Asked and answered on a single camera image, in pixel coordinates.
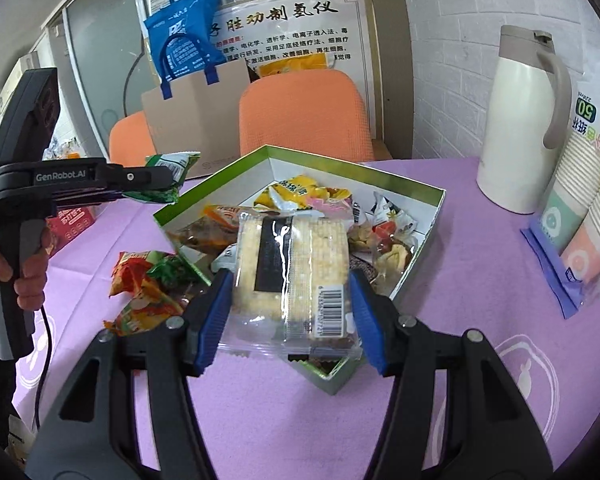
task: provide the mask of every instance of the white thermos jug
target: white thermos jug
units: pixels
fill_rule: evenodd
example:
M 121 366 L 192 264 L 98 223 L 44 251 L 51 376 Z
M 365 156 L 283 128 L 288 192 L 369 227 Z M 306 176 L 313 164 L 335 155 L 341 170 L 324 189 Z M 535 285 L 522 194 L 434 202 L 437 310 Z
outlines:
M 552 36 L 504 25 L 478 167 L 478 186 L 492 202 L 536 211 L 564 144 L 571 77 Z

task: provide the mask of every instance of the purple tablecloth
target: purple tablecloth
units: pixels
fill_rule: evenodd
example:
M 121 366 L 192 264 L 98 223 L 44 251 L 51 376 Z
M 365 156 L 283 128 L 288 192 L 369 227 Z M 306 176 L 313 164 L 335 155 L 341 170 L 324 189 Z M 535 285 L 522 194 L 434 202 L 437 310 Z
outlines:
M 518 381 L 559 465 L 600 411 L 600 305 L 562 318 L 520 234 L 528 217 L 504 211 L 480 193 L 476 159 L 373 165 L 448 190 L 429 252 L 398 307 L 441 332 L 483 330 Z M 113 319 L 125 302 L 107 297 L 118 253 L 170 248 L 152 218 L 156 209 L 127 200 L 109 205 L 53 257 L 46 309 L 55 346 L 42 415 L 102 320 Z M 15 405 L 25 420 L 32 415 L 29 388 L 46 351 L 41 323 L 35 337 L 36 352 L 18 363 Z M 218 355 L 202 378 L 191 381 L 191 392 L 220 479 L 351 480 L 364 475 L 391 386 L 392 380 L 363 365 L 330 397 L 282 361 Z M 155 466 L 148 401 L 138 389 L 143 459 Z M 443 404 L 437 384 L 427 462 L 440 450 Z

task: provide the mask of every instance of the stack of paper cups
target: stack of paper cups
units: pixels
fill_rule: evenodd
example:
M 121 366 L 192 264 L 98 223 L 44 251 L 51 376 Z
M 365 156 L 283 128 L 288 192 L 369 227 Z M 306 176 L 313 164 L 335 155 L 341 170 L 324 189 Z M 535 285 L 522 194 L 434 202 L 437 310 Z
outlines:
M 541 216 L 544 233 L 560 254 L 576 234 L 600 189 L 600 150 L 573 132 Z
M 589 283 L 600 274 L 600 192 L 561 258 L 576 280 Z

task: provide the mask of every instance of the black label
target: black label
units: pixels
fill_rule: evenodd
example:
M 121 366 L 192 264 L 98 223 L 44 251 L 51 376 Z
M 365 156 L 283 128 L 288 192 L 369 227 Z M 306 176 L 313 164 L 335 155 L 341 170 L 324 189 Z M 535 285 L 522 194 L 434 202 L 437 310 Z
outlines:
M 262 221 L 254 290 L 282 292 L 289 277 L 291 222 L 291 217 L 266 217 Z
M 60 182 L 72 182 L 87 179 L 86 166 L 73 166 L 66 170 L 41 170 L 33 176 L 34 186 L 45 186 L 46 184 L 59 184 Z

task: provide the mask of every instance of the orange mesh fabric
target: orange mesh fabric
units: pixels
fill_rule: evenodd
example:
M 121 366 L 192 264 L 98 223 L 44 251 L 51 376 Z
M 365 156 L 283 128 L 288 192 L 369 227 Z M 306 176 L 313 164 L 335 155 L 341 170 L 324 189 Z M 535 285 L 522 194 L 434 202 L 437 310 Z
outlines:
M 155 155 L 155 148 L 144 112 L 136 112 L 114 124 L 109 134 L 109 158 L 114 164 L 126 168 L 144 166 L 149 155 Z
M 348 160 L 374 160 L 365 105 L 339 70 L 264 77 L 240 99 L 240 152 L 264 144 Z

